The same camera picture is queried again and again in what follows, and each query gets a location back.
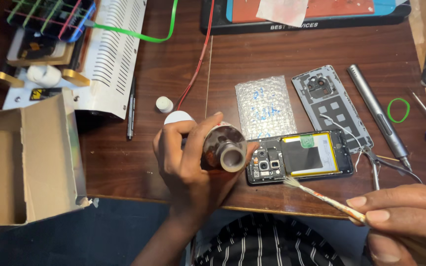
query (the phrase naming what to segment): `bubble wrap bag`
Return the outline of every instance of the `bubble wrap bag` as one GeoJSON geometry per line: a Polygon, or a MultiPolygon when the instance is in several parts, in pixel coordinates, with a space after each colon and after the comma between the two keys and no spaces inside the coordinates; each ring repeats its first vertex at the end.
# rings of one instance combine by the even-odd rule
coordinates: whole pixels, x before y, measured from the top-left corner
{"type": "Polygon", "coordinates": [[[284,76],[244,82],[235,88],[247,140],[297,133],[284,76]]]}

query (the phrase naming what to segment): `person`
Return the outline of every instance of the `person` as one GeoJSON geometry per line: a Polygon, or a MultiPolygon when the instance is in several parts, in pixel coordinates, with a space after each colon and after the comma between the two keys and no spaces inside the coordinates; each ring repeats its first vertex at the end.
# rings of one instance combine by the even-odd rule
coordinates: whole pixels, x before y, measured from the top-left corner
{"type": "MultiPolygon", "coordinates": [[[[200,167],[203,141],[222,121],[221,112],[197,124],[166,124],[153,141],[160,175],[171,192],[168,218],[135,258],[132,266],[178,265],[183,249],[219,208],[240,173],[200,167]],[[188,134],[182,149],[182,136],[188,134]]],[[[259,147],[250,142],[247,160],[259,147]]],[[[370,254],[378,266],[416,266],[410,251],[391,235],[426,238],[426,185],[402,185],[347,200],[366,215],[370,254]]],[[[343,265],[320,235],[296,220],[277,221],[253,214],[225,226],[195,265],[343,265]]]]}

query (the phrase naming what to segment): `yellow battery border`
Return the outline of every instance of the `yellow battery border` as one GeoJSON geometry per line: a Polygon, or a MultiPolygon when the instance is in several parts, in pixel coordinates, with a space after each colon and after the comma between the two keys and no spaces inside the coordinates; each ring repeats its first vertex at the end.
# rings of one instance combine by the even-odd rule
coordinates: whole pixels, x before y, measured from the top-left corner
{"type": "MultiPolygon", "coordinates": [[[[333,143],[331,142],[330,132],[328,131],[327,133],[316,133],[316,134],[311,134],[311,135],[312,136],[320,136],[320,135],[327,135],[328,136],[328,144],[331,148],[331,152],[333,153],[333,162],[335,163],[336,170],[335,171],[316,172],[316,173],[304,173],[304,174],[292,174],[292,173],[290,173],[290,175],[293,176],[293,177],[300,177],[300,176],[316,176],[316,175],[321,175],[321,174],[339,173],[338,164],[336,163],[335,149],[333,148],[333,143]]],[[[297,139],[297,138],[300,138],[300,136],[303,136],[303,135],[282,138],[282,141],[287,143],[286,140],[297,139]]]]}

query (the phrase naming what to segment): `brush bristles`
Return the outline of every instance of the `brush bristles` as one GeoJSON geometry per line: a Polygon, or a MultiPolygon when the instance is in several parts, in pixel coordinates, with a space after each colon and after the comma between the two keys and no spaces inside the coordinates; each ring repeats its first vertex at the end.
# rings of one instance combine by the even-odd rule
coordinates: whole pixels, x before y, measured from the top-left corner
{"type": "Polygon", "coordinates": [[[291,176],[287,176],[287,178],[284,180],[284,184],[292,188],[297,188],[300,186],[299,181],[297,181],[295,178],[291,176]]]}

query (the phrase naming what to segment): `hand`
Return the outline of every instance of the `hand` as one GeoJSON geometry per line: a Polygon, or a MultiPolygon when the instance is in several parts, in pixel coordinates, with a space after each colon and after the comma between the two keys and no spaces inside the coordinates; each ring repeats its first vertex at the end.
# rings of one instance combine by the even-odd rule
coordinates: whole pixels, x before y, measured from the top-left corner
{"type": "MultiPolygon", "coordinates": [[[[242,172],[207,172],[200,167],[204,139],[222,119],[223,114],[218,112],[200,124],[194,121],[166,124],[152,143],[160,175],[171,193],[170,215],[193,230],[198,230],[221,205],[242,172]],[[186,145],[181,150],[182,135],[186,134],[186,145]]],[[[248,144],[247,163],[258,147],[257,142],[248,144]]]]}
{"type": "Polygon", "coordinates": [[[373,228],[367,239],[376,265],[417,265],[405,245],[392,235],[426,239],[426,185],[382,189],[346,202],[365,214],[373,228]]]}

